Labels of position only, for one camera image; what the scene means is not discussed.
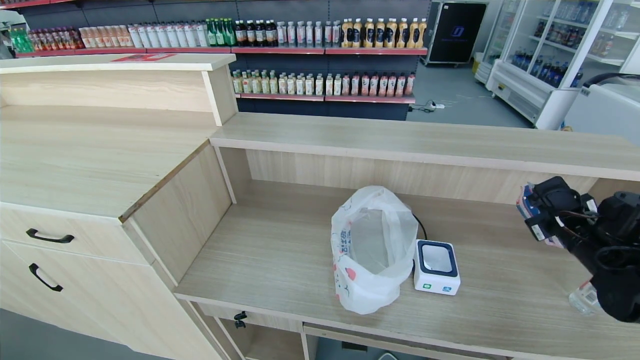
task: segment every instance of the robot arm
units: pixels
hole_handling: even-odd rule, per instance
[[[596,208],[562,177],[528,186],[525,223],[538,240],[553,238],[593,275],[602,309],[621,322],[640,322],[640,195],[616,192]]]

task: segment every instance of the black cable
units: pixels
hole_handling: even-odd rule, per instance
[[[424,229],[424,225],[422,225],[422,222],[420,221],[420,219],[418,219],[418,217],[415,216],[414,213],[411,213],[411,215],[413,215],[413,217],[418,221],[418,224],[420,224],[420,227],[422,228],[422,232],[424,233],[424,239],[428,240],[427,239],[427,231]]]

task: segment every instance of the glass door refrigerator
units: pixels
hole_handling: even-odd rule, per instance
[[[640,1],[525,0],[486,87],[539,129],[557,129],[593,76],[640,73]]]
[[[484,49],[484,56],[476,71],[476,79],[486,84],[491,74],[493,63],[502,55],[505,45],[509,42],[511,28],[515,24],[521,5],[524,0],[504,0],[498,16],[493,24],[493,29],[489,41]]]

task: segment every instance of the white plastic bag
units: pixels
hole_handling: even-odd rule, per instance
[[[391,304],[411,274],[418,222],[382,186],[356,191],[331,217],[335,293],[364,315]]]

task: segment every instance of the black handle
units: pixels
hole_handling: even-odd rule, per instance
[[[61,292],[62,291],[62,286],[57,285],[55,287],[52,287],[51,285],[47,284],[44,280],[42,280],[42,278],[40,276],[38,276],[38,274],[36,273],[36,270],[38,270],[38,265],[36,265],[35,263],[29,265],[29,270],[31,271],[33,276],[37,277],[38,280],[40,280],[41,283],[45,284],[49,289],[51,289],[53,291],[57,291],[57,292]]]
[[[74,239],[73,235],[64,235],[60,239],[48,239],[48,238],[43,238],[43,237],[37,236],[36,235],[37,233],[38,233],[38,231],[36,229],[33,229],[33,228],[27,230],[27,235],[29,235],[30,238],[34,238],[34,239],[38,239],[38,240],[44,240],[44,241],[51,241],[52,243],[66,244],[66,243],[70,243],[71,240]]]

